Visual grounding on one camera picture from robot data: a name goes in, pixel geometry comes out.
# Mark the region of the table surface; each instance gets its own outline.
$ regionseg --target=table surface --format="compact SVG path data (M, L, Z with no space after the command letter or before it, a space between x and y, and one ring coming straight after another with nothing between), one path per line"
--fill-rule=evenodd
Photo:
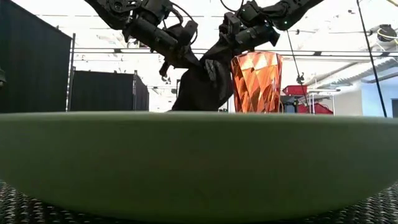
M138 224L141 222L65 210L28 197L0 180L0 223ZM341 210L276 223L398 223L398 183L371 198Z

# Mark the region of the cable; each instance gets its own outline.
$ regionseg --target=cable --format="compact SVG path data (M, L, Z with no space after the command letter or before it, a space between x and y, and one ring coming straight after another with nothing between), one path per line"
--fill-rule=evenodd
M382 50L382 51L386 51L385 49L384 49L384 47L383 46L381 46L377 41L376 41L376 45L377 46L379 46L380 47L380 49Z
M373 72L374 72L374 79L376 81L377 91L379 92L379 97L380 97L380 101L381 101L381 108L383 109L384 117L386 118L387 117L386 106L384 105L383 95L382 95L381 89L380 89L379 77L377 76L376 66L374 65L374 59L373 59L371 44L369 43L368 35L366 35L366 27L365 27L365 22L364 22L363 16L362 16L361 6L359 5L359 0L356 0L356 3L358 5L359 15L361 16L362 28L363 28L363 32L364 32L364 35L365 35L366 44L368 45L369 55L370 55L370 58L371 58L372 68L373 68Z
M281 102L281 100L279 100L279 110L278 110L278 112L280 112L280 109L282 108L282 113L285 113L284 107L285 107L284 104Z
M297 76L300 78L299 66L297 66L297 61L296 61L296 57L295 57L295 55L294 55L294 50L293 50L292 41L291 41L291 39L290 39L289 32L286 32L286 33L287 33L287 37L289 38L289 44L290 44L290 49L292 50L292 55L293 55L294 64L296 65ZM302 91L303 91L303 95L304 95L304 98L305 98L305 102L307 103L307 108L310 110L309 104L308 104L308 100L307 100L307 92L304 91L303 82L300 82L300 85L301 85L301 89L302 89Z
M393 36L389 36L389 35L386 35L386 34L382 34L382 33L380 33L380 30L382 30L382 28L380 28L380 29L377 31L377 34L379 34L380 36L385 37L385 38L388 38L388 39L394 39L394 40L397 40L397 39L398 39L398 37L393 37Z
M393 4L393 5L398 7L398 3L394 2L393 0L387 0L387 1L389 1L391 4Z
M177 7L179 10L183 11L193 22L195 22L195 20L192 18L192 16L185 9L183 9L181 6L179 6L178 4L175 4L174 2L172 2L172 5ZM195 32L195 38L191 42L191 45L193 43L195 43L195 41L197 41L197 38L198 38L198 30Z
M244 3L244 0L242 0L242 3L241 3L241 7L239 7L239 9L238 10L232 10L231 8L229 8L226 4L224 4L224 1L223 0L220 0L221 1L221 4L224 6L224 8L226 8L227 10L229 10L229 11L231 11L231 12L237 12L239 9L241 9L242 8L242 6L243 6L243 3Z
M174 8L172 8L171 12L175 15L175 17L180 22L180 25L184 23L184 18L181 16L180 12Z

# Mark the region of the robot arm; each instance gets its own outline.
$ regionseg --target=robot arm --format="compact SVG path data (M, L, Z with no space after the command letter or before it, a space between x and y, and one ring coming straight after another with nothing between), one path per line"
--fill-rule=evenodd
M175 68L199 66L190 44L198 24L188 21L182 27L183 17L170 0L85 0L115 30L122 30L126 41L131 37L165 57L160 74L166 76L170 65ZM177 16L180 23L169 28L157 26L169 14Z
M85 0L112 29L123 30L126 40L134 37L151 51L165 57L160 74L170 65L188 68L181 79L173 110L217 111L233 94L230 61L246 50L271 42L276 45L279 30L287 30L323 0L281 0L273 6L259 7L248 1L235 13L227 12L220 25L220 39L200 60L191 50L191 39L198 24L182 16L170 0ZM180 23L169 28L157 26L170 13Z

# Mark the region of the ceiling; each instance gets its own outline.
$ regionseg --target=ceiling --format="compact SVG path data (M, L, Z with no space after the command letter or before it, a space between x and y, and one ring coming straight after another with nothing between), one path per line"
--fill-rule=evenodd
M384 86L398 86L398 77L389 78L380 82Z
M157 54L114 54L113 50L127 48L121 32L110 29L98 17L95 11L84 0L13 0L31 13L49 24L59 27L64 33L76 34L76 54L74 65L78 70L96 70L105 72L127 72L135 70L149 86L166 86L160 79L158 71L162 57ZM278 0L257 1L260 6L268 6ZM199 23L198 39L194 49L209 49L218 40L218 26L222 23L227 10L219 0L173 0ZM224 0L233 9L240 6L240 0ZM398 7L387 0L361 0L364 22L369 29L380 24L392 24L398 28ZM177 23L171 17L166 21L168 26ZM296 55L301 50L309 51L363 51L366 50L364 34L361 32L361 20L355 0L324 0L317 7L307 12L305 17L290 29L290 37ZM282 50L285 57L282 85L295 84L297 70L292 60L289 40L286 32L276 47L271 44L259 46L258 50ZM376 35L370 36L371 45L376 43ZM366 57L297 57L299 72L305 73L306 80L321 77L323 74L339 69L350 62L368 61ZM172 86L184 70L171 70Z

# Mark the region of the geometric patterned vase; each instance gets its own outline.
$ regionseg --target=geometric patterned vase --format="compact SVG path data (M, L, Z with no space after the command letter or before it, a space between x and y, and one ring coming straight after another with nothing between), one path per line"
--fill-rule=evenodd
M279 112L282 62L282 56L272 52L249 52L232 59L236 112Z

